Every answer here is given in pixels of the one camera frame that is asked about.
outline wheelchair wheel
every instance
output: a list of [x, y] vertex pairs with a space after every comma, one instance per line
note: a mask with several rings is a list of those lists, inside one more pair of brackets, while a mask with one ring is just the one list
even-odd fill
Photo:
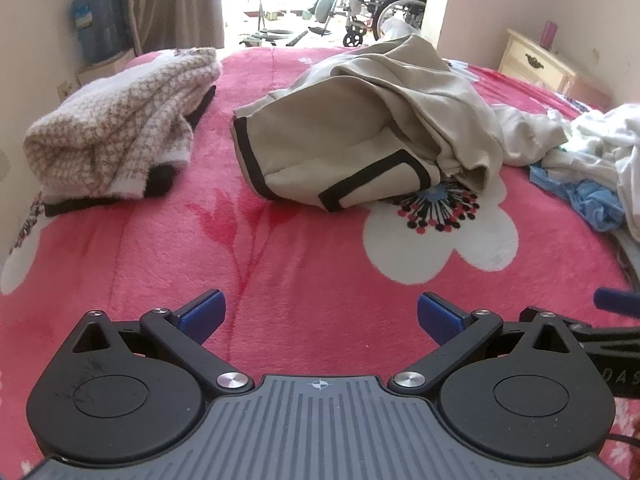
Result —
[[342, 40], [342, 44], [344, 46], [361, 46], [363, 43], [364, 43], [364, 36], [361, 33], [356, 32], [354, 30], [347, 32], [344, 39]]
[[382, 4], [373, 15], [373, 37], [376, 41], [382, 38], [382, 25], [389, 18], [400, 18], [412, 27], [420, 29], [424, 18], [426, 3], [422, 0], [393, 0], [388, 4]]

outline black cable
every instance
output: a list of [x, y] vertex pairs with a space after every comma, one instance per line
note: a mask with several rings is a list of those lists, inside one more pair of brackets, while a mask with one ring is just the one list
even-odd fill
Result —
[[629, 444], [630, 446], [637, 447], [640, 449], [640, 438], [636, 438], [634, 436], [626, 436], [620, 435], [617, 433], [609, 433], [607, 435], [607, 440], [616, 440], [618, 442], [624, 442], [625, 444]]

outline pink cylinder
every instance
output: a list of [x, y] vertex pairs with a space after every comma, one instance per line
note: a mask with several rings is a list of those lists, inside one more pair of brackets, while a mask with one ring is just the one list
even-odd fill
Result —
[[551, 45], [553, 45], [557, 31], [558, 26], [554, 22], [546, 22], [545, 31], [542, 33], [542, 39], [540, 40], [540, 46], [545, 50], [551, 50]]

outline beige jacket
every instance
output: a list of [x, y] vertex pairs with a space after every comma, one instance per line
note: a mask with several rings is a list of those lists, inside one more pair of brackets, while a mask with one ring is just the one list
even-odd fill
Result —
[[[536, 139], [537, 121], [492, 110], [418, 35], [326, 59], [235, 116], [236, 153], [255, 191], [328, 211], [450, 177], [481, 191], [505, 153], [529, 164], [564, 142], [561, 127], [523, 141], [523, 131]], [[504, 135], [502, 120], [518, 139]]]

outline wheelchair caster wheel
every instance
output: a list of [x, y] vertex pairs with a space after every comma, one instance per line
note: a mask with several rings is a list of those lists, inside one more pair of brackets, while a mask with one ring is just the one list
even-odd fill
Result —
[[363, 43], [364, 35], [355, 31], [347, 32], [342, 40], [344, 46], [361, 46]]

